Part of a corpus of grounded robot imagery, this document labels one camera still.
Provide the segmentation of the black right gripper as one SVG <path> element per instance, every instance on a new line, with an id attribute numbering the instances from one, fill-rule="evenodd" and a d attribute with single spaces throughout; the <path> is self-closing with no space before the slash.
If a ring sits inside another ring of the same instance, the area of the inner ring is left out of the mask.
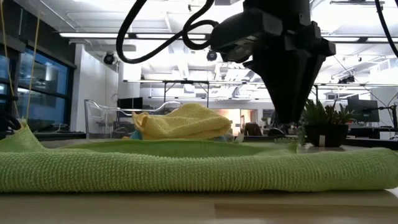
<path id="1" fill-rule="evenodd" d="M 315 21 L 307 25 L 280 22 L 279 52 L 253 55 L 252 60 L 244 62 L 245 68 L 258 74 L 264 82 L 273 102 L 275 112 L 281 123 L 298 122 L 311 92 L 316 77 L 326 57 L 336 54 L 336 45 L 321 35 L 321 30 Z M 296 106 L 292 117 L 292 108 L 286 102 L 285 67 L 281 65 L 288 55 L 304 54 L 307 59 L 300 85 Z"/>

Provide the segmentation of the potted green plant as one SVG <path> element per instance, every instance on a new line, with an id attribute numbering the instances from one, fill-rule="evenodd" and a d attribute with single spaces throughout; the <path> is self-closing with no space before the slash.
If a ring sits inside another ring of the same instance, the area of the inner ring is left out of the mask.
<path id="1" fill-rule="evenodd" d="M 307 100 L 302 111 L 298 127 L 298 142 L 304 146 L 307 142 L 315 147 L 340 147 L 348 135 L 349 121 L 354 120 L 348 106 L 336 102 L 323 106 L 321 102 Z"/>

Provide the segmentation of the clear plastic bin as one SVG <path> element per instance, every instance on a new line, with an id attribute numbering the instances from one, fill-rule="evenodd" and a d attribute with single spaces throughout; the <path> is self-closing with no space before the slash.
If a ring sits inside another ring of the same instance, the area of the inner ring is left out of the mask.
<path id="1" fill-rule="evenodd" d="M 122 139 L 134 131 L 132 114 L 164 115 L 183 106 L 177 101 L 167 101 L 156 109 L 122 109 L 85 100 L 85 128 L 87 139 Z"/>

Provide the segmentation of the lime green microfiber towel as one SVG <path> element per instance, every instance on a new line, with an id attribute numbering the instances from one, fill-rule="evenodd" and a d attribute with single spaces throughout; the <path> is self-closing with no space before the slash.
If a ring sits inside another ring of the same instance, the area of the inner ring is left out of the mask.
<path id="1" fill-rule="evenodd" d="M 120 140 L 44 147 L 26 124 L 0 140 L 0 192 L 250 192 L 398 187 L 386 148 L 298 153 L 293 143 Z"/>

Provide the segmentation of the pair of dark monitors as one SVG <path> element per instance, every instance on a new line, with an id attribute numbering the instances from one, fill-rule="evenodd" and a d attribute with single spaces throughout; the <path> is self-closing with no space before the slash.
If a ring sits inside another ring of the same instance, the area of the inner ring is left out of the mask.
<path id="1" fill-rule="evenodd" d="M 143 97 L 118 99 L 117 106 L 121 109 L 142 109 Z"/>

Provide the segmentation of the black-framed background table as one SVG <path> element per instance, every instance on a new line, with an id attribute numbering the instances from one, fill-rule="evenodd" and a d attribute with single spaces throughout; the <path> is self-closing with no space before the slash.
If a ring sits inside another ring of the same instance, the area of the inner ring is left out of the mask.
<path id="1" fill-rule="evenodd" d="M 209 108 L 209 90 L 210 90 L 210 82 L 209 81 L 193 81 L 193 80 L 163 80 L 162 83 L 164 84 L 164 96 L 163 96 L 163 100 L 164 103 L 166 102 L 166 94 L 167 92 L 175 85 L 175 84 L 199 84 L 202 87 L 202 84 L 207 85 L 207 89 L 203 88 L 204 91 L 207 94 L 206 97 L 206 107 Z M 170 86 L 170 88 L 167 88 L 167 84 L 171 83 L 172 85 Z"/>

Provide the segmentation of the dark computer monitor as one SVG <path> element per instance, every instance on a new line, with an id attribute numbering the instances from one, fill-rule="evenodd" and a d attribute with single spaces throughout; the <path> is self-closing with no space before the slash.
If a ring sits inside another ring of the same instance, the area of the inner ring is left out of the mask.
<path id="1" fill-rule="evenodd" d="M 348 109 L 357 122 L 379 122 L 379 107 L 376 100 L 348 99 Z"/>

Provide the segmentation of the dark-framed glass window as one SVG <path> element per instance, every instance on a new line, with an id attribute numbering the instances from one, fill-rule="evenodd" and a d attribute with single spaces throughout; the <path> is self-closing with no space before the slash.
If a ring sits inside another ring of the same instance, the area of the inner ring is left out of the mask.
<path id="1" fill-rule="evenodd" d="M 69 131 L 72 72 L 30 48 L 0 49 L 0 111 L 26 119 L 35 133 Z"/>

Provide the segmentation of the black aluminium table frame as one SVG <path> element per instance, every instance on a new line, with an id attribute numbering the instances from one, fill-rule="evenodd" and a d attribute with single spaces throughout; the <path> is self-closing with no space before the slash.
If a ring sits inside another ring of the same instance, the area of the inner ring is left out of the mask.
<path id="1" fill-rule="evenodd" d="M 86 134 L 83 133 L 42 133 L 34 134 L 33 143 L 35 144 L 36 142 L 39 142 L 39 145 L 53 149 L 60 147 L 72 148 L 72 146 L 76 145 L 111 141 L 120 142 L 122 139 L 87 139 Z M 272 142 L 274 142 L 274 138 L 265 136 L 246 136 L 243 140 L 243 144 L 255 147 L 265 146 Z M 398 141 L 380 139 L 345 139 L 343 141 L 343 145 L 340 147 L 315 147 L 308 143 L 305 146 L 302 146 L 302 149 L 306 151 L 351 151 L 375 147 L 388 148 L 398 153 Z"/>

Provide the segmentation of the long ceiling light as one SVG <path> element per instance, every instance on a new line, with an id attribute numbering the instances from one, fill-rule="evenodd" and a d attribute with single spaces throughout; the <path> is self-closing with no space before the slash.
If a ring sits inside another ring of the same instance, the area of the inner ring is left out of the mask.
<path id="1" fill-rule="evenodd" d="M 59 35 L 68 39 L 116 39 L 117 33 L 107 32 L 60 32 Z M 167 40 L 173 37 L 172 33 L 127 33 L 124 37 L 126 39 L 141 39 L 141 40 Z M 209 34 L 188 34 L 191 40 L 206 40 L 209 39 Z"/>
<path id="2" fill-rule="evenodd" d="M 325 37 L 332 42 L 388 43 L 386 37 Z"/>

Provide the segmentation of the yellow microfiber towel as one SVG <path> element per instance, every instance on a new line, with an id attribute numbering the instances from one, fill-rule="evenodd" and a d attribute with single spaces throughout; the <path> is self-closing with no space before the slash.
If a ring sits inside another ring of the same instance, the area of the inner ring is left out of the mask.
<path id="1" fill-rule="evenodd" d="M 198 103 L 187 103 L 165 115 L 133 113 L 135 129 L 143 140 L 213 139 L 228 133 L 230 121 Z"/>

